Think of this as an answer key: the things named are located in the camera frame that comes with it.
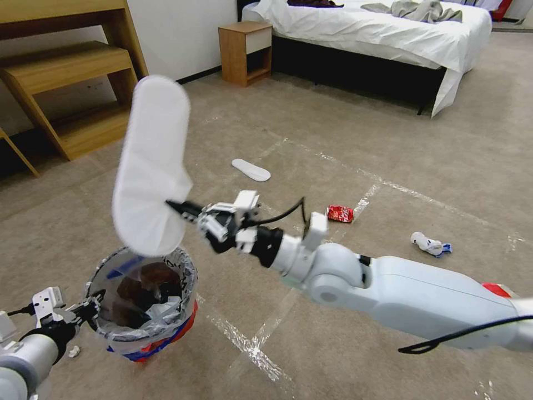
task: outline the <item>black cable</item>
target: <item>black cable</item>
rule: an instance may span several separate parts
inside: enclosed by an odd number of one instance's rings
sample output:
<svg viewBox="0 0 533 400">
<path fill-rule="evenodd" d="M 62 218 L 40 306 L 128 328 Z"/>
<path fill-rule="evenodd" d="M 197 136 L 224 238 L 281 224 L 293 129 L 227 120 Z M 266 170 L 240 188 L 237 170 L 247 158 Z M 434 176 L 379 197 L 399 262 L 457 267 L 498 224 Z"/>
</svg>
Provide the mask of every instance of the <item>black cable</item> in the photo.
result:
<svg viewBox="0 0 533 400">
<path fill-rule="evenodd" d="M 298 203 L 293 205 L 291 208 L 289 208 L 284 213 L 282 213 L 282 214 L 280 214 L 280 215 L 278 215 L 276 217 L 273 217 L 273 218 L 262 219 L 261 221 L 252 221 L 252 220 L 244 221 L 242 226 L 241 226 L 241 228 L 259 226 L 259 225 L 264 225 L 264 224 L 268 224 L 268 223 L 279 221 L 280 219 L 283 219 L 286 216 L 292 214 L 300 206 L 301 206 L 301 217 L 304 220 L 304 223 L 307 224 L 307 218 L 305 217 L 305 197 L 302 197 Z"/>
<path fill-rule="evenodd" d="M 412 346 L 402 347 L 402 348 L 399 348 L 398 351 L 403 354 L 424 354 L 424 353 L 427 353 L 428 351 L 433 350 L 441 343 L 444 343 L 444 342 L 447 342 L 453 339 L 457 339 L 459 337 L 468 335 L 470 333 L 482 331 L 483 329 L 488 329 L 488 328 L 492 328 L 492 327 L 499 326 L 499 325 L 505 325 L 505 324 L 512 323 L 512 322 L 523 321 L 525 319 L 533 319 L 533 315 L 499 319 L 498 321 L 492 321 L 492 322 L 485 323 L 482 325 L 476 325 L 476 326 L 473 326 L 467 329 L 462 329 L 461 331 L 457 331 L 455 333 L 450 333 L 450 334 L 438 337 L 436 339 L 432 339 L 430 341 L 413 344 Z"/>
</svg>

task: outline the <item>gray clothing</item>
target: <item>gray clothing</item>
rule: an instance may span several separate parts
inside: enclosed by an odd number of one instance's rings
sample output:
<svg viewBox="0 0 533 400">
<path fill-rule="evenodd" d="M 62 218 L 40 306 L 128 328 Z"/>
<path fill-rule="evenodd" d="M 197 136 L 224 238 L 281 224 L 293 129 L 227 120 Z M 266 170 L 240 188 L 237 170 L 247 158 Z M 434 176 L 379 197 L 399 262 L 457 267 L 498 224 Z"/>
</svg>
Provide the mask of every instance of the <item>gray clothing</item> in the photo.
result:
<svg viewBox="0 0 533 400">
<path fill-rule="evenodd" d="M 398 0 L 387 7 L 381 3 L 365 4 L 361 6 L 367 11 L 392 14 L 394 17 L 407 18 L 412 21 L 437 23 L 442 21 L 462 22 L 462 11 L 451 8 L 443 9 L 439 0 L 423 0 L 415 3 L 409 0 Z"/>
</svg>

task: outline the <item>wooden nightstand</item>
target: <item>wooden nightstand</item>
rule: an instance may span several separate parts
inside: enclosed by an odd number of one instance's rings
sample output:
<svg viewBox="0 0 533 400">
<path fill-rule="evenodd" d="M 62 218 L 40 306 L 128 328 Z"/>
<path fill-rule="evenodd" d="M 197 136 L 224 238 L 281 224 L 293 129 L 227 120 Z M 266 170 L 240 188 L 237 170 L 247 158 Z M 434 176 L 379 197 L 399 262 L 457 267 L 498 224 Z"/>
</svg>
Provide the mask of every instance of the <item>wooden nightstand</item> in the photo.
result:
<svg viewBox="0 0 533 400">
<path fill-rule="evenodd" d="M 244 21 L 218 28 L 222 77 L 241 86 L 270 76 L 272 25 Z"/>
</svg>

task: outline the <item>garbage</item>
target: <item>garbage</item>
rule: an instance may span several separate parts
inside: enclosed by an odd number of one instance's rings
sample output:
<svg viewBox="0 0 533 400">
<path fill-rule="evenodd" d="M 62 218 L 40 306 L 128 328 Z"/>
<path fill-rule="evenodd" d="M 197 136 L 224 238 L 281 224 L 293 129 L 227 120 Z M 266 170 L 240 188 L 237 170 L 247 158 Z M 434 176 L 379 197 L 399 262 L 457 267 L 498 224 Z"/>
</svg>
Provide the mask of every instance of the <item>garbage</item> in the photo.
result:
<svg viewBox="0 0 533 400">
<path fill-rule="evenodd" d="M 451 253 L 453 251 L 450 243 L 443 243 L 427 238 L 421 232 L 414 232 L 411 235 L 411 243 L 416 244 L 420 250 L 430 253 L 436 258 L 440 258 L 444 253 Z"/>
<path fill-rule="evenodd" d="M 81 351 L 81 349 L 79 348 L 79 346 L 74 346 L 74 347 L 72 348 L 72 350 L 70 350 L 70 351 L 68 352 L 68 357 L 69 357 L 69 358 L 77 357 L 80 351 Z"/>
<path fill-rule="evenodd" d="M 328 206 L 326 215 L 332 221 L 353 222 L 354 209 L 345 206 Z"/>
</svg>

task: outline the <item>white bedsheet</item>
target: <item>white bedsheet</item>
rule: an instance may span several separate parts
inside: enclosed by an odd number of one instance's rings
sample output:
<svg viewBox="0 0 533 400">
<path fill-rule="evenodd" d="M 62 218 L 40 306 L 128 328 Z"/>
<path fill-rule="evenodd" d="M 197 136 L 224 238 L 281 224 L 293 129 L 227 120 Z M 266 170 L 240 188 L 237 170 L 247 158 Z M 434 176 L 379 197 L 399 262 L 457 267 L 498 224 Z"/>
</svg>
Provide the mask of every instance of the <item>white bedsheet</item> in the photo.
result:
<svg viewBox="0 0 533 400">
<path fill-rule="evenodd" d="M 286 0 L 261 0 L 253 11 L 284 37 L 355 53 L 360 53 L 360 43 L 369 43 L 378 45 L 374 49 L 400 49 L 446 67 L 431 113 L 434 116 L 453 104 L 462 75 L 476 63 L 490 35 L 490 15 L 481 8 L 443 2 L 444 8 L 462 10 L 463 22 L 428 24 L 360 8 L 374 2 L 390 6 L 393 1 L 338 0 L 344 8 L 311 8 L 291 7 Z M 393 59 L 382 51 L 370 55 Z"/>
<path fill-rule="evenodd" d="M 247 6 L 243 8 L 243 21 L 256 21 L 256 22 L 264 21 L 262 16 L 260 16 L 259 14 L 257 14 L 257 12 L 254 11 L 254 8 L 255 6 L 257 6 L 257 4 L 259 4 L 259 2 L 248 4 Z M 279 34 L 276 31 L 274 31 L 274 35 L 279 36 L 279 37 L 284 37 L 283 35 Z M 318 44 L 319 46 L 335 47 L 335 42 L 331 42 L 331 41 L 323 42 L 323 41 L 316 41 L 316 40 L 304 40 L 304 39 L 299 39 L 299 40 L 305 43 Z M 385 46 L 383 44 L 372 44 L 372 43 L 363 43 L 363 42 L 353 41 L 353 42 L 350 42 L 349 51 L 353 53 L 359 53 L 359 54 L 365 54 L 367 56 L 390 59 L 394 61 L 403 62 L 406 64 L 412 64 L 412 65 L 431 68 L 431 69 L 437 69 L 440 67 L 440 65 L 438 65 L 437 63 L 434 63 L 433 61 L 429 61 L 428 59 L 419 57 L 416 54 L 407 52 L 402 49 L 398 49 L 396 47 Z"/>
</svg>

